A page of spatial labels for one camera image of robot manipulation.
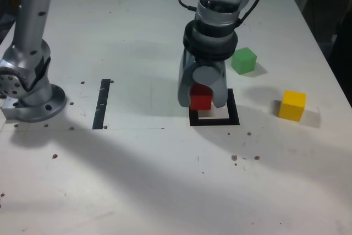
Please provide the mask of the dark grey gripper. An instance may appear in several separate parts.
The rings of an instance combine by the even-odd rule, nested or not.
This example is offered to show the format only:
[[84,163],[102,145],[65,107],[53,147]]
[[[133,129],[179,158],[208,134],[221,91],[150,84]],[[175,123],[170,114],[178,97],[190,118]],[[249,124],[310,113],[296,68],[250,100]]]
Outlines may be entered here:
[[182,107],[190,106],[190,91],[195,81],[212,90],[212,102],[215,107],[226,105],[228,90],[225,62],[194,57],[184,49],[178,77],[178,102]]

